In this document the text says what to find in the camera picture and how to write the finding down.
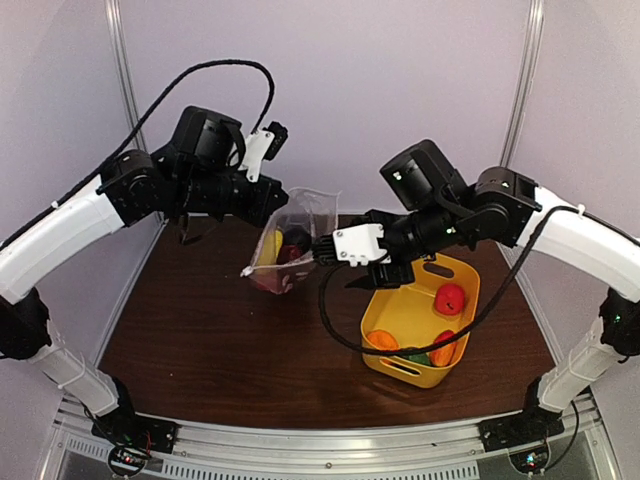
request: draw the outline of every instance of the zip tie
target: zip tie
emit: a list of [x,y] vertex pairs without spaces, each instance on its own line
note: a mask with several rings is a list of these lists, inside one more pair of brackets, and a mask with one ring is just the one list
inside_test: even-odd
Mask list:
[[87,362],[84,360],[84,355],[82,355],[82,353],[80,354],[80,358],[82,359],[82,371],[80,372],[79,375],[76,375],[75,377],[73,377],[71,380],[67,380],[64,383],[60,383],[58,385],[58,388],[60,390],[64,389],[65,387],[71,385],[73,382],[77,382],[78,380],[80,380],[82,377],[84,377],[84,374],[87,373]]

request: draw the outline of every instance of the red apple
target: red apple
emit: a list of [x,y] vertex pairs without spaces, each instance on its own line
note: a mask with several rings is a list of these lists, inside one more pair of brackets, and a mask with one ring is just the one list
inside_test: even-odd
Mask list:
[[464,290],[460,285],[447,283],[436,292],[434,307],[442,315],[457,315],[464,309]]

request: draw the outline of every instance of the orange fruit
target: orange fruit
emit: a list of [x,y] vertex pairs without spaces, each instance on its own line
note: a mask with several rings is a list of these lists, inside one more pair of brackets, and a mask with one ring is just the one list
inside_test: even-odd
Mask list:
[[373,330],[367,334],[367,340],[378,350],[397,350],[400,348],[393,335],[386,330]]

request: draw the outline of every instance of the wooden tabletop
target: wooden tabletop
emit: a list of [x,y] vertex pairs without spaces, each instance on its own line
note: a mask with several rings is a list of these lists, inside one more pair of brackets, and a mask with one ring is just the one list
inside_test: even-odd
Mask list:
[[[195,233],[214,220],[192,224]],[[372,371],[320,323],[322,269],[281,296],[239,277],[259,235],[234,218],[187,247],[172,227],[163,232],[101,364],[129,387],[138,411],[247,427],[425,424],[521,408],[527,385],[553,367],[514,284],[436,388]],[[480,274],[481,308],[508,271],[498,248],[485,242],[445,253]],[[342,286],[361,274],[343,269],[328,291],[336,328],[356,342],[371,293]]]

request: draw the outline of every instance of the white wall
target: white wall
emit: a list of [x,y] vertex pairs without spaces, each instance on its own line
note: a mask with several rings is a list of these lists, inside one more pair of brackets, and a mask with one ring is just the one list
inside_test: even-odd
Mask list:
[[[640,4],[546,2],[543,44],[512,168],[640,236]],[[534,256],[525,272],[563,353],[598,313],[606,287]],[[595,385],[624,478],[640,471],[640,365]]]
[[[0,238],[84,177],[127,134],[102,1],[0,5]],[[66,337],[94,357],[156,229],[92,246],[40,286]],[[59,394],[21,362],[0,362],[0,479],[34,478]]]
[[[141,110],[191,64],[263,62],[277,85],[269,117],[290,129],[267,174],[286,188],[342,191],[343,212],[401,208],[378,170],[423,138],[469,179],[499,161],[528,10],[527,0],[122,2]],[[199,72],[150,120],[149,147],[188,104],[250,128],[265,95],[255,71]]]

